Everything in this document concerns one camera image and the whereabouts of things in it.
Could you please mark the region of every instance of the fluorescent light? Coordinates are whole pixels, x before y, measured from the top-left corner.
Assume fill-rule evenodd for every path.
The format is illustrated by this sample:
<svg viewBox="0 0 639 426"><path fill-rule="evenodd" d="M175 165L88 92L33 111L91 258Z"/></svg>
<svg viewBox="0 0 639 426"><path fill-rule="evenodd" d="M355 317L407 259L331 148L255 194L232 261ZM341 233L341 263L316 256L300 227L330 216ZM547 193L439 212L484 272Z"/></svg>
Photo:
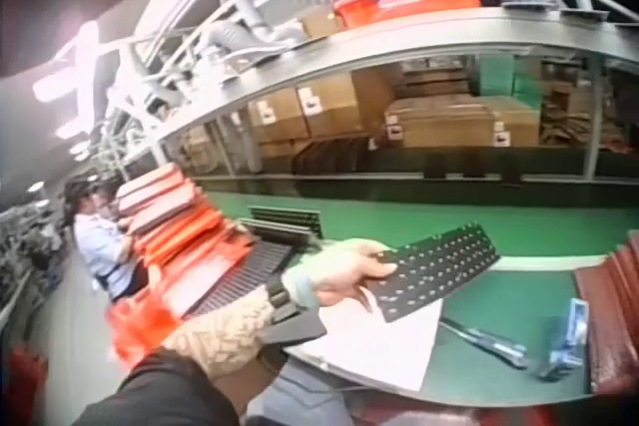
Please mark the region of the fluorescent light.
<svg viewBox="0 0 639 426"><path fill-rule="evenodd" d="M95 20L80 27L76 37L76 69L78 71L78 118L83 132L90 134L96 122L93 82L98 60L100 31Z"/></svg>
<svg viewBox="0 0 639 426"><path fill-rule="evenodd" d="M76 144L73 147L71 147L71 149L69 150L69 153L71 155L80 155L84 153L85 151L87 151L90 145L91 145L91 141L85 140L84 142L80 142L79 144Z"/></svg>
<svg viewBox="0 0 639 426"><path fill-rule="evenodd" d="M80 135L82 133L82 123L80 119L75 118L68 124L64 124L58 130L56 130L56 136L61 138L62 140L69 140L76 135Z"/></svg>
<svg viewBox="0 0 639 426"><path fill-rule="evenodd" d="M30 194L35 194L39 190L42 190L43 187L44 187L44 182L36 182L35 184L33 184L31 187L27 189L27 192L29 192Z"/></svg>
<svg viewBox="0 0 639 426"><path fill-rule="evenodd" d="M67 67L33 84L33 94L40 102L53 102L69 95L78 86L76 69Z"/></svg>
<svg viewBox="0 0 639 426"><path fill-rule="evenodd" d="M87 160L89 158L89 151L85 150L83 153L81 153L80 155L76 155L75 157L75 161L76 162L84 162L85 160Z"/></svg>

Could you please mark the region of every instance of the cable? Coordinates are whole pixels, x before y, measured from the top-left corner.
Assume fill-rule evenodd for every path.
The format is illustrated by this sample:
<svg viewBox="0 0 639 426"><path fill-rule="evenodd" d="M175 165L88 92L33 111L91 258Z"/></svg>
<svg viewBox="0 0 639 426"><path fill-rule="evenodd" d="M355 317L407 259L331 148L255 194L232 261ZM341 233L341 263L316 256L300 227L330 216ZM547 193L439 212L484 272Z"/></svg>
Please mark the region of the cable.
<svg viewBox="0 0 639 426"><path fill-rule="evenodd" d="M602 4L606 5L610 9L615 10L622 15L625 15L626 17L633 20L634 22L639 22L639 14L637 14L636 12L633 12L628 7L624 7L620 3L615 2L614 0L596 0L596 1L601 2Z"/></svg>

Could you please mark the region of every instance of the hand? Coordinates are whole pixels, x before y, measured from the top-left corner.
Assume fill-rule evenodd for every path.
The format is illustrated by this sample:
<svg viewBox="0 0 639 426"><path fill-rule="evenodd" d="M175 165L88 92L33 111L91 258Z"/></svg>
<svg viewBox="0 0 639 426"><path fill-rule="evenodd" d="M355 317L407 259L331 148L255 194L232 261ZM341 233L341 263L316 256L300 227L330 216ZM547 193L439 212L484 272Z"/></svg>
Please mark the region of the hand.
<svg viewBox="0 0 639 426"><path fill-rule="evenodd" d="M283 284L293 300L305 307L333 306L351 297L367 305L362 291L370 278L385 278L396 270L372 256L389 248L369 239L348 239L326 247L287 271ZM315 299L318 304L309 304Z"/></svg>

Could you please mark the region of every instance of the sleeve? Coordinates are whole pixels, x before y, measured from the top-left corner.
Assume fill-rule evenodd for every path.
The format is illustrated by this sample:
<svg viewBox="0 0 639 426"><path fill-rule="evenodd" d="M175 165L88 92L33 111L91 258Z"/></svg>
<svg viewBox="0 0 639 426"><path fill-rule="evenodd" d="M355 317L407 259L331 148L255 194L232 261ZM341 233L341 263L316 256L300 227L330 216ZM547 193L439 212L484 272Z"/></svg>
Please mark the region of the sleeve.
<svg viewBox="0 0 639 426"><path fill-rule="evenodd" d="M114 237L103 229L92 226L79 232L77 242L87 253L115 266L124 247L124 237Z"/></svg>
<svg viewBox="0 0 639 426"><path fill-rule="evenodd" d="M240 420L195 361L160 348L131 371L117 393L85 409L74 426L178 423L239 426Z"/></svg>

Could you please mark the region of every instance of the tattoo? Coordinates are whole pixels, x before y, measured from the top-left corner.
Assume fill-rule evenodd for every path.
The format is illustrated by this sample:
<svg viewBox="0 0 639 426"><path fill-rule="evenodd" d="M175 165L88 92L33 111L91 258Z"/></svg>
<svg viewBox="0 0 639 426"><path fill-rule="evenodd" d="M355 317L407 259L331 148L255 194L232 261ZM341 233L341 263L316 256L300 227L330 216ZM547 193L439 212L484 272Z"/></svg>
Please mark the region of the tattoo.
<svg viewBox="0 0 639 426"><path fill-rule="evenodd" d="M213 380L237 371L258 355L258 332L273 312L261 286L223 308L190 319L164 346L196 360Z"/></svg>

